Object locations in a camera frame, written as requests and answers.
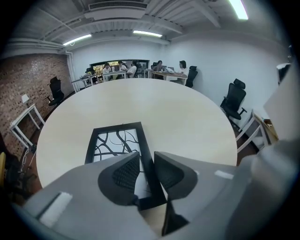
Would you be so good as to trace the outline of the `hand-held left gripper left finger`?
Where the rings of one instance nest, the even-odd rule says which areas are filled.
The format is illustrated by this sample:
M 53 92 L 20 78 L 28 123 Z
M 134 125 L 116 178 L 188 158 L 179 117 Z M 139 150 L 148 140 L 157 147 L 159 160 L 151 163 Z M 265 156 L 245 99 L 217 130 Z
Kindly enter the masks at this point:
M 121 206 L 138 206 L 135 184 L 140 173 L 139 152 L 127 153 L 101 161 L 104 168 L 98 176 L 102 194 Z

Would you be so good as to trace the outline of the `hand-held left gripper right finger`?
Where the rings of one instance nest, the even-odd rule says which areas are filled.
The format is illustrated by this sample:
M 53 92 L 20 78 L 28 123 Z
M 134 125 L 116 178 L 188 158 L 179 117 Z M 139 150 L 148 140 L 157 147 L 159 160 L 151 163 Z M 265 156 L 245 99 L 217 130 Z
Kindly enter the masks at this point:
M 192 168 L 162 152 L 154 152 L 154 167 L 155 174 L 167 193 L 162 228 L 162 235 L 166 236 L 189 223 L 182 215 L 175 213 L 172 201 L 187 197 L 195 188 L 198 178 Z

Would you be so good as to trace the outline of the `black framed picture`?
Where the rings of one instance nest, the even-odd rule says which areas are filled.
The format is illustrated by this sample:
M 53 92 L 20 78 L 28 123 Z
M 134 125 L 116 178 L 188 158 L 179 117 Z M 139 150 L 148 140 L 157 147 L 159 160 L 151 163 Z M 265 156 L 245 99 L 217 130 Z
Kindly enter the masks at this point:
M 97 163 L 114 156 L 139 152 L 140 173 L 135 184 L 138 196 L 138 210 L 147 210 L 166 203 L 161 184 L 155 174 L 154 163 L 140 122 L 93 129 L 88 145 L 85 163 Z

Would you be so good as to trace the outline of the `black office chair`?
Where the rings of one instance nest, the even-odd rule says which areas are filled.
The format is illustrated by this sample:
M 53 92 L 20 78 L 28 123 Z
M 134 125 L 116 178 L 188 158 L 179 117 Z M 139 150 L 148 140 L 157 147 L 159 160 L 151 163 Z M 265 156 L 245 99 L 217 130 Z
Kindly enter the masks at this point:
M 61 90 L 61 81 L 57 78 L 54 77 L 50 80 L 50 89 L 52 92 L 52 100 L 48 96 L 47 99 L 49 101 L 49 106 L 58 106 L 62 103 L 64 100 L 64 93 Z
M 197 74 L 198 74 L 197 67 L 196 66 L 190 66 L 185 86 L 187 86 L 189 88 L 192 88 L 193 87 L 193 81 L 196 78 Z
M 238 112 L 246 96 L 245 89 L 245 83 L 239 79 L 235 79 L 229 84 L 227 96 L 224 97 L 220 106 L 228 118 L 232 117 L 236 120 L 241 120 L 241 115 L 247 112 L 244 108 L 242 108 L 241 112 Z

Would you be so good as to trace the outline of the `wooden office desk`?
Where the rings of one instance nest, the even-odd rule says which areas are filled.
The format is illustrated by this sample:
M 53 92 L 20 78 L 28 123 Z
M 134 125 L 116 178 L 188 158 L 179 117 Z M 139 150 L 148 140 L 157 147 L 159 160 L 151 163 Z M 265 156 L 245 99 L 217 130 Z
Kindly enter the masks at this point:
M 188 76 L 185 74 L 181 74 L 181 73 L 168 73 L 168 72 L 158 72 L 158 71 L 153 71 L 151 70 L 150 73 L 152 75 L 160 75 L 163 76 L 164 80 L 166 81 L 167 77 L 176 77 L 176 78 L 180 78 L 180 79 L 184 79 L 184 84 L 186 84 L 186 81 L 188 79 Z

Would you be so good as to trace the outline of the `white office desk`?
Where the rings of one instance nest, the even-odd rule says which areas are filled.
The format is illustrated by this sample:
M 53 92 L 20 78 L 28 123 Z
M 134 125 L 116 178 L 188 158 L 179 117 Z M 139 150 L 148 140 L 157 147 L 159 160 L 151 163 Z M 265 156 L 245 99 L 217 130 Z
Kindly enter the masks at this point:
M 82 77 L 78 80 L 71 82 L 75 93 L 80 92 L 81 90 L 91 87 L 97 83 L 98 83 L 97 75 L 87 75 L 85 77 Z
M 109 81 L 110 76 L 115 76 L 115 75 L 122 75 L 122 77 L 124 79 L 126 79 L 126 72 L 125 71 L 116 71 L 116 72 L 109 72 L 109 73 L 103 73 L 102 77 L 103 77 L 103 81 L 107 82 Z

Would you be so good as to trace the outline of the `small white side table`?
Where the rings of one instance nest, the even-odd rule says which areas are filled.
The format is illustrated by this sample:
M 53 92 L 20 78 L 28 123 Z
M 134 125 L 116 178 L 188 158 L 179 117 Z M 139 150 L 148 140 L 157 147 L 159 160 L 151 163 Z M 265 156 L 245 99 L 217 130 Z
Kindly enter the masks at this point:
M 18 124 L 28 115 L 36 128 L 39 130 L 40 127 L 34 120 L 33 116 L 31 115 L 31 111 L 34 111 L 41 123 L 44 125 L 45 121 L 42 118 L 41 114 L 39 113 L 38 109 L 36 108 L 35 104 L 29 106 L 27 109 L 25 109 L 14 121 L 10 124 L 10 131 L 12 134 L 21 142 L 21 144 L 29 149 L 33 147 L 33 143 L 29 140 L 29 138 L 26 137 L 26 135 L 22 132 L 22 130 L 18 127 Z

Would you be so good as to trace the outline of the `dark framed window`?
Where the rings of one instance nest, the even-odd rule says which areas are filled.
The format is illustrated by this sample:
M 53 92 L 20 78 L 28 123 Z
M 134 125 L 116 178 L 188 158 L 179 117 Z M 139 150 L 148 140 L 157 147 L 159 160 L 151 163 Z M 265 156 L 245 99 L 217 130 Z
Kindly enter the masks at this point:
M 126 66 L 127 69 L 131 67 L 132 61 L 136 61 L 137 63 L 140 63 L 142 68 L 147 68 L 150 65 L 150 60 L 143 60 L 143 59 L 124 59 L 121 60 L 122 63 Z M 96 62 L 90 64 L 91 67 L 93 67 L 95 70 L 102 70 L 105 67 L 105 63 L 108 63 L 110 67 L 115 67 L 115 69 L 118 68 L 118 62 L 119 60 L 105 60 L 101 62 Z

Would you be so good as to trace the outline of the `ceiling tube light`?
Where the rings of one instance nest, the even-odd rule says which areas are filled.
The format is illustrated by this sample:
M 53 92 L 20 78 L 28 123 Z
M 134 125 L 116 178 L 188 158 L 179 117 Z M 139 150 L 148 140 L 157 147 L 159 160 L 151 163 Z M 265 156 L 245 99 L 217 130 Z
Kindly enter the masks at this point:
M 134 30 L 133 34 L 139 34 L 139 35 L 146 35 L 146 36 L 153 36 L 157 38 L 161 38 L 161 34 L 153 33 L 153 32 L 147 32 L 147 31 L 140 31 L 140 30 Z
M 241 0 L 228 0 L 240 20 L 248 20 L 247 12 Z
M 90 37 L 92 37 L 91 34 L 84 35 L 84 36 L 81 36 L 81 37 L 77 37 L 77 38 L 72 39 L 72 40 L 70 40 L 70 41 L 68 41 L 68 42 L 65 42 L 63 45 L 64 45 L 64 46 L 67 46 L 67 45 L 70 45 L 70 44 L 75 43 L 75 42 L 77 42 L 77 41 L 80 41 L 80 40 L 83 40 L 83 39 L 86 39 L 86 38 L 90 38 Z

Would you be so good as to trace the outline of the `white ceiling air conditioner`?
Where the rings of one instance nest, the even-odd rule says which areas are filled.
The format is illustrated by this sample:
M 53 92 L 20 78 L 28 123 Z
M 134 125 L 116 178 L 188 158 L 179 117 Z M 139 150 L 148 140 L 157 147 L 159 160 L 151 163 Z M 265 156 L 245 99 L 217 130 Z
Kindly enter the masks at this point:
M 89 10 L 84 13 L 85 18 L 105 20 L 111 18 L 142 18 L 148 4 L 138 0 L 101 0 L 89 4 Z

